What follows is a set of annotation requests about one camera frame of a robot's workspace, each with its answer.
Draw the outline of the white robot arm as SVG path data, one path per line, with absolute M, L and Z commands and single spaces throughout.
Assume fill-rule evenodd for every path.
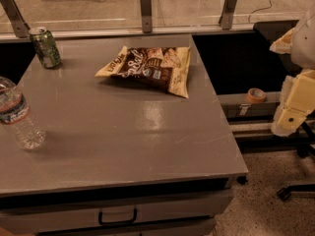
M 315 110 L 315 5 L 270 50 L 289 54 L 291 62 L 302 69 L 295 77 L 285 77 L 271 126 L 273 134 L 287 137 Z

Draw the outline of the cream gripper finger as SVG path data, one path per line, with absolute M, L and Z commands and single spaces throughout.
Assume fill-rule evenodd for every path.
M 290 29 L 282 37 L 274 41 L 270 46 L 270 50 L 278 54 L 289 54 L 294 31 L 295 28 Z
M 303 69 L 296 77 L 286 76 L 271 126 L 272 133 L 279 137 L 293 134 L 314 110 L 315 71 Z

